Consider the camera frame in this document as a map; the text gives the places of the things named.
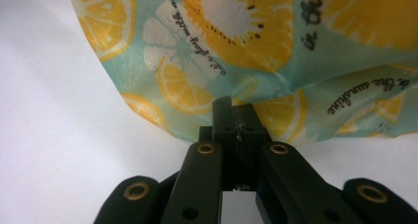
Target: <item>lemon print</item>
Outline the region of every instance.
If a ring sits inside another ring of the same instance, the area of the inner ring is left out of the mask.
[[[402,109],[404,98],[405,94],[403,93],[389,100],[378,100],[376,112],[383,118],[395,123]]]
[[[181,0],[227,63],[275,72],[291,55],[293,0]]]
[[[203,87],[193,84],[190,77],[164,59],[157,70],[158,86],[170,105],[185,113],[209,112],[212,108],[212,95]]]
[[[335,132],[337,135],[344,135],[357,132],[359,126],[357,121],[360,120],[365,115],[373,112],[376,109],[376,103],[372,103],[362,109],[359,109],[355,114],[353,114],[346,122],[344,122],[341,127]]]
[[[410,50],[417,45],[417,0],[322,2],[322,22],[358,43],[401,50]]]
[[[373,138],[391,138],[390,135],[382,133],[382,132],[375,132],[370,134],[368,137],[373,137]]]
[[[403,65],[403,64],[390,64],[390,66],[418,75],[418,68],[417,67],[413,67],[413,66],[409,66],[409,65]]]
[[[134,33],[134,0],[71,0],[80,25],[100,61],[117,56]]]
[[[254,104],[254,108],[273,139],[291,142],[305,123],[306,104],[303,91],[298,90],[286,98]]]
[[[163,114],[155,105],[136,94],[126,93],[121,94],[121,96],[134,112],[154,123],[159,128],[167,130]]]
[[[247,101],[248,99],[253,96],[257,90],[258,85],[260,84],[259,79],[256,78],[252,74],[236,74],[232,77],[232,82],[234,85],[236,85],[239,90],[236,92],[234,100],[236,100],[237,103],[239,101]]]
[[[180,3],[176,4],[176,10],[184,13]],[[200,86],[205,86],[210,80],[215,79],[219,73],[213,70],[205,56],[195,53],[190,38],[178,27],[173,19],[174,7],[170,1],[165,1],[156,10],[156,17],[147,20],[144,26],[143,37],[146,43],[144,47],[144,60],[149,70],[157,70],[162,59],[181,67],[183,71],[193,74],[192,79]],[[196,34],[196,30],[183,18],[188,26],[191,35]],[[199,41],[202,48],[208,48],[203,40]]]

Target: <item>white background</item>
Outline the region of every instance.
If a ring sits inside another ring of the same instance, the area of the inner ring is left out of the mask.
[[[299,147],[329,183],[365,177],[418,208],[418,135]],[[136,116],[90,49],[69,0],[0,0],[0,223],[92,223],[124,179],[176,172],[188,142]],[[259,223],[253,193],[224,223]]]

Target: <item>lemon slice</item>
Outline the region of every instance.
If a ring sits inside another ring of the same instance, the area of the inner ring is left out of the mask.
[[[361,44],[410,50],[418,42],[417,0],[322,0],[323,23]]]
[[[164,58],[157,70],[158,86],[170,105],[185,113],[211,111],[212,95],[193,84],[190,77],[171,62],[166,63]]]
[[[135,0],[71,1],[100,61],[117,56],[130,44],[135,30]]]
[[[405,94],[403,93],[389,100],[378,100],[376,102],[376,112],[383,118],[395,123],[399,117],[404,99]]]
[[[181,0],[220,58],[238,67],[280,69],[293,45],[293,0]]]
[[[355,133],[359,130],[358,121],[373,112],[376,109],[376,103],[371,103],[359,110],[356,111],[347,121],[345,121],[341,127],[335,132],[337,135],[346,135],[350,133]]]
[[[121,96],[134,112],[154,123],[159,128],[167,130],[163,113],[154,104],[136,94],[126,93],[121,94]]]
[[[254,104],[254,108],[273,139],[291,142],[305,123],[306,99],[302,90],[287,98]]]

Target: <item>black mechanical linkage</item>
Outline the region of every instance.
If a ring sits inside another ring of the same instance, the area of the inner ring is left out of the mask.
[[[252,105],[213,103],[213,126],[202,126],[178,173],[161,183],[122,182],[96,224],[220,223],[222,191],[256,191],[264,223],[417,223],[417,211],[387,187],[326,183],[291,145],[271,141]]]

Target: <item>metal rivet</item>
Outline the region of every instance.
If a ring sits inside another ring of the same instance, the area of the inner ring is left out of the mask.
[[[270,150],[276,154],[284,155],[289,153],[289,148],[281,144],[274,144],[270,146]]]
[[[360,185],[357,186],[357,192],[368,201],[375,203],[387,202],[387,195],[376,187]]]
[[[125,189],[123,196],[131,201],[141,199],[150,192],[150,186],[145,182],[138,182]]]
[[[215,148],[210,144],[202,144],[197,146],[197,152],[201,154],[211,154],[215,152]]]

